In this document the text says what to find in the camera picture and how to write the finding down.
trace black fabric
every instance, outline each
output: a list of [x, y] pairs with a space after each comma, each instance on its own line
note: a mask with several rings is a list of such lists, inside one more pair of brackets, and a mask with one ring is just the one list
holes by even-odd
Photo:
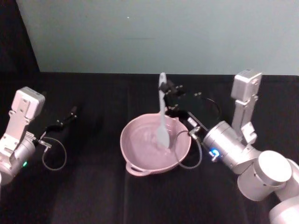
[[[23, 86], [47, 92], [41, 115], [30, 125], [37, 134], [69, 110], [79, 107], [78, 120], [62, 133], [68, 152], [66, 167], [46, 170], [42, 147], [2, 187], [0, 223], [47, 224], [268, 224], [279, 201], [271, 195], [252, 202], [239, 192], [236, 178], [204, 154], [195, 170], [174, 170], [137, 178], [125, 170], [119, 146], [123, 127], [144, 113], [158, 112], [158, 75], [41, 73], [32, 80], [2, 74], [0, 131], [4, 133], [14, 93]], [[231, 122], [233, 76], [168, 75], [175, 84], [202, 92], [222, 108]], [[258, 150], [274, 150], [299, 163], [299, 83], [297, 77], [264, 76], [252, 123]], [[198, 159], [192, 146], [186, 164]]]
[[0, 71], [1, 72], [16, 72], [12, 60], [0, 42]]

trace spatula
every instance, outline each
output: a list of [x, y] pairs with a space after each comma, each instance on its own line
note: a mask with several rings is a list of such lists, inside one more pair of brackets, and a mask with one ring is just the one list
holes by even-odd
[[[159, 87], [162, 83], [167, 83], [166, 74], [163, 72], [160, 74], [159, 77]], [[159, 90], [159, 101], [160, 101], [160, 120], [161, 124], [157, 129], [156, 135], [157, 135], [157, 141], [161, 145], [163, 145], [166, 148], [169, 148], [170, 144], [170, 138], [169, 133], [165, 126], [165, 102], [164, 102], [164, 95], [165, 93]]]

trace pale blue wall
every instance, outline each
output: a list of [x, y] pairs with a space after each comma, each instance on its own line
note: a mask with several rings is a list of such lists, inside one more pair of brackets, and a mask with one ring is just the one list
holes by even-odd
[[17, 0], [41, 71], [299, 75], [298, 0]]

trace pink bowl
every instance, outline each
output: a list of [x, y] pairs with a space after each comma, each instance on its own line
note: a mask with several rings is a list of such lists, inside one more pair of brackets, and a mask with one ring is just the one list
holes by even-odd
[[160, 114], [144, 114], [130, 121], [121, 132], [121, 153], [127, 164], [127, 171], [135, 176], [163, 173], [176, 167], [178, 161], [174, 150], [182, 161], [188, 154], [191, 137], [181, 134], [173, 145], [176, 135], [188, 131], [178, 120], [165, 116], [170, 135], [170, 149], [157, 143], [156, 130], [160, 125]]

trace cable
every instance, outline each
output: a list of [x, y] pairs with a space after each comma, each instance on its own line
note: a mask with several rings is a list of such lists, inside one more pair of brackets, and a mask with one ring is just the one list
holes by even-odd
[[[181, 133], [184, 133], [184, 132], [188, 132], [188, 131], [181, 131], [181, 132], [179, 132], [179, 133], [177, 134], [177, 136], [176, 136], [176, 138], [174, 139], [174, 142], [173, 142], [173, 145], [174, 145], [174, 146], [175, 146], [175, 144], [176, 144], [176, 142], [177, 142], [177, 139], [178, 139], [179, 135], [180, 135]], [[201, 145], [200, 145], [200, 142], [198, 141], [198, 139], [195, 139], [195, 141], [196, 141], [196, 144], [197, 144], [197, 146], [198, 146], [198, 150], [199, 150], [199, 161], [198, 161], [198, 163], [197, 163], [196, 165], [194, 165], [194, 166], [192, 166], [192, 167], [185, 166], [184, 164], [182, 164], [182, 163], [179, 161], [179, 159], [178, 159], [178, 155], [177, 155], [177, 153], [176, 153], [176, 149], [174, 148], [174, 151], [173, 151], [173, 152], [174, 152], [174, 155], [175, 155], [175, 157], [176, 157], [176, 159], [177, 159], [177, 162], [178, 162], [179, 166], [182, 167], [182, 168], [184, 168], [184, 169], [194, 169], [194, 168], [198, 167], [198, 166], [201, 164], [201, 161], [202, 161], [202, 149], [201, 149]]]
[[206, 97], [201, 97], [201, 99], [208, 100], [208, 101], [210, 101], [211, 103], [213, 103], [217, 107], [217, 110], [218, 110], [218, 117], [217, 117], [217, 119], [219, 119], [222, 116], [221, 108], [219, 107], [219, 105], [214, 100], [212, 100], [210, 98], [206, 98]]
[[62, 149], [64, 150], [64, 155], [65, 155], [65, 157], [64, 157], [64, 163], [62, 164], [61, 167], [59, 167], [59, 168], [51, 168], [51, 167], [49, 167], [49, 166], [45, 163], [45, 155], [46, 155], [46, 153], [47, 153], [47, 151], [48, 151], [48, 148], [46, 148], [46, 150], [44, 151], [43, 156], [42, 156], [42, 162], [43, 162], [43, 165], [44, 165], [48, 170], [50, 170], [50, 171], [59, 171], [59, 170], [61, 170], [63, 167], [65, 167], [65, 165], [66, 165], [66, 161], [67, 161], [67, 153], [66, 153], [66, 149], [65, 149], [65, 147], [64, 147], [63, 144], [62, 144], [60, 141], [58, 141], [57, 139], [54, 139], [54, 138], [51, 138], [51, 137], [43, 137], [43, 139], [51, 139], [51, 140], [54, 140], [54, 141], [58, 142], [58, 143], [61, 145]]

